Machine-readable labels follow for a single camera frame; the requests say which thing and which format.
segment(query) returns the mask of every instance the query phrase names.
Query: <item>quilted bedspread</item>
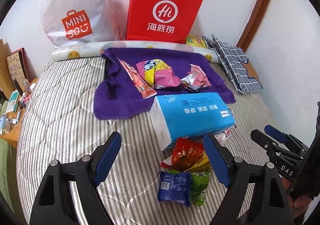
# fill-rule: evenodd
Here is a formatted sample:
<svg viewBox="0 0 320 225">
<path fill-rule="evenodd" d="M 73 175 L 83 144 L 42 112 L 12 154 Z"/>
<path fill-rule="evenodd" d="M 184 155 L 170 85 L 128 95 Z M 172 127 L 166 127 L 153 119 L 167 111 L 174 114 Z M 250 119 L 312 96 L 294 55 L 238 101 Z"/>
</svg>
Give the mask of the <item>quilted bedspread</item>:
<svg viewBox="0 0 320 225">
<path fill-rule="evenodd" d="M 98 192 L 116 225 L 209 224 L 226 193 L 212 172 L 206 201 L 190 208 L 175 202 L 158 202 L 160 162 L 170 155 L 161 152 L 148 112 L 131 119 L 98 120 L 93 98 L 103 81 L 104 60 L 81 58 L 49 61 L 39 77 L 22 120 L 17 154 L 17 180 L 22 209 L 30 221 L 33 201 L 41 179 L 53 159 L 74 162 L 108 139 L 113 131 L 122 136 L 120 152 Z M 225 146 L 250 164 L 268 161 L 265 151 L 250 140 L 250 132 L 274 125 L 259 93 L 241 95 L 220 65 L 215 71 L 234 92 L 237 102 L 229 107 L 237 128 Z M 70 182 L 78 220 L 87 224 L 75 182 Z M 253 184 L 248 186 L 242 214 L 250 205 Z"/>
</svg>

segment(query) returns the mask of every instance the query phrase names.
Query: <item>gray plaid bag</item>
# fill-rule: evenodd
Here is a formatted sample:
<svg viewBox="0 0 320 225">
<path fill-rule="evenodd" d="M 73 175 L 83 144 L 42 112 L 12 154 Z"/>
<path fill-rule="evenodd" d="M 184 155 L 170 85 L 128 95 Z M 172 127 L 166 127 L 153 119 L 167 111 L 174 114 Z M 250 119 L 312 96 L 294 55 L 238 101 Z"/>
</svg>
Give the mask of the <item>gray plaid bag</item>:
<svg viewBox="0 0 320 225">
<path fill-rule="evenodd" d="M 202 37 L 207 47 L 212 47 L 221 60 L 222 67 L 237 91 L 242 94 L 263 89 L 259 77 L 241 48 L 220 42 L 214 35 L 212 40 Z"/>
</svg>

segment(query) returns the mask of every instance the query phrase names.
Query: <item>human hand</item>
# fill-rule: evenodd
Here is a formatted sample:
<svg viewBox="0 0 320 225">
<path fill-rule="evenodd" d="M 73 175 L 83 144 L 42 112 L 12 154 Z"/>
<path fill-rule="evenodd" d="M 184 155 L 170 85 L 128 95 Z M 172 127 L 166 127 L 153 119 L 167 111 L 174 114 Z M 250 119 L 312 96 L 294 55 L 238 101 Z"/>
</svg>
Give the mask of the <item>human hand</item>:
<svg viewBox="0 0 320 225">
<path fill-rule="evenodd" d="M 286 190 L 291 185 L 291 182 L 289 182 L 284 177 L 282 178 L 282 183 Z M 297 218 L 308 209 L 309 204 L 312 202 L 312 200 L 306 194 L 299 196 L 295 201 L 291 198 L 290 195 L 288 195 L 288 202 L 292 211 L 293 218 Z"/>
</svg>

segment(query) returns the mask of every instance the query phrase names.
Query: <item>purple towel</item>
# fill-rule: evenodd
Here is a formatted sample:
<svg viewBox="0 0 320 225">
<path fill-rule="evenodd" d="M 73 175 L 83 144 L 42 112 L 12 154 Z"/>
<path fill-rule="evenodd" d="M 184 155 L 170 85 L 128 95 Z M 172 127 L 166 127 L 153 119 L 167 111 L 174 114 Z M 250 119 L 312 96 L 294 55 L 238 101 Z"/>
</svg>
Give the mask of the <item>purple towel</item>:
<svg viewBox="0 0 320 225">
<path fill-rule="evenodd" d="M 104 81 L 94 95 L 94 114 L 98 119 L 131 118 L 150 110 L 154 97 L 143 99 L 129 75 L 120 64 L 124 60 L 136 68 L 141 61 L 161 59 L 172 67 L 180 79 L 190 71 L 190 64 L 199 65 L 207 75 L 211 87 L 200 92 L 217 92 L 225 103 L 235 103 L 235 97 L 221 77 L 211 68 L 208 60 L 201 54 L 150 48 L 109 48 L 101 54 L 106 60 Z M 156 90 L 157 95 L 189 93 L 181 85 L 169 89 Z"/>
</svg>

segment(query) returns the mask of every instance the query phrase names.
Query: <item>green snack package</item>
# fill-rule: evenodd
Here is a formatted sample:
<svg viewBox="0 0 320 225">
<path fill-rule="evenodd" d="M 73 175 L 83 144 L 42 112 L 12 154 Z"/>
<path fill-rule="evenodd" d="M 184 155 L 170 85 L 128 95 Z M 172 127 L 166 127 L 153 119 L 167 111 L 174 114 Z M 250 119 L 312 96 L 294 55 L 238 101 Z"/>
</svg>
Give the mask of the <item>green snack package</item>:
<svg viewBox="0 0 320 225">
<path fill-rule="evenodd" d="M 172 169 L 169 171 L 169 173 L 177 174 L 179 172 Z M 204 200 L 205 200 L 204 190 L 209 185 L 210 173 L 211 173 L 210 170 L 191 173 L 190 197 L 199 206 L 202 206 L 204 204 Z"/>
</svg>

